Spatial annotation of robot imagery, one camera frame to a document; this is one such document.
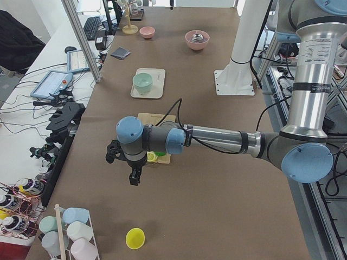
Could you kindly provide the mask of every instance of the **bowl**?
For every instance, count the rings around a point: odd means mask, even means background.
[[[201,34],[204,37],[205,41],[203,41],[203,42],[193,42],[192,41],[192,37],[193,37],[194,34]],[[202,50],[202,49],[204,49],[207,46],[209,40],[210,40],[210,36],[205,31],[193,30],[193,31],[188,31],[185,34],[185,42],[187,43],[188,47],[190,49],[192,49],[192,50]]]
[[[144,37],[146,40],[152,38],[155,32],[156,30],[150,26],[145,26],[140,29],[141,36]]]
[[[149,92],[153,85],[152,76],[148,73],[136,74],[132,78],[132,83],[140,94]]]

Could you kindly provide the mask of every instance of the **black keyboard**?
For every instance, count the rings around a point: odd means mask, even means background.
[[[101,21],[101,16],[89,17],[83,26],[83,30],[87,36],[89,41],[95,40],[95,34],[98,31],[99,25]]]

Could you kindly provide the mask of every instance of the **mint green bowl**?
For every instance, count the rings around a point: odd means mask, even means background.
[[[149,92],[153,85],[152,76],[148,73],[139,73],[132,78],[132,83],[140,94]]]

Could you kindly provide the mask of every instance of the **white cup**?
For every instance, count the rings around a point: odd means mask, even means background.
[[[72,241],[76,241],[80,238],[85,238],[86,240],[90,241],[93,237],[93,229],[79,221],[71,223],[67,227],[66,233]]]
[[[98,255],[98,249],[85,238],[80,238],[72,244],[71,254],[76,260],[95,260]]]
[[[69,245],[69,238],[66,235],[63,235],[63,238],[64,238],[64,248],[66,250]],[[45,234],[45,236],[42,238],[41,245],[51,255],[53,256],[60,255],[58,232],[51,231]]]

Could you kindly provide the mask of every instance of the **small pink bowl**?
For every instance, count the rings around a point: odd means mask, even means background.
[[[204,42],[193,42],[192,37],[194,34],[201,34],[206,41]],[[210,40],[210,36],[208,35],[207,32],[205,31],[200,31],[200,30],[194,30],[194,31],[188,31],[185,34],[185,42],[187,43],[188,47],[192,50],[202,50],[207,46],[207,43]]]
[[[156,30],[153,27],[145,26],[140,29],[140,34],[145,39],[150,39],[154,36]]]

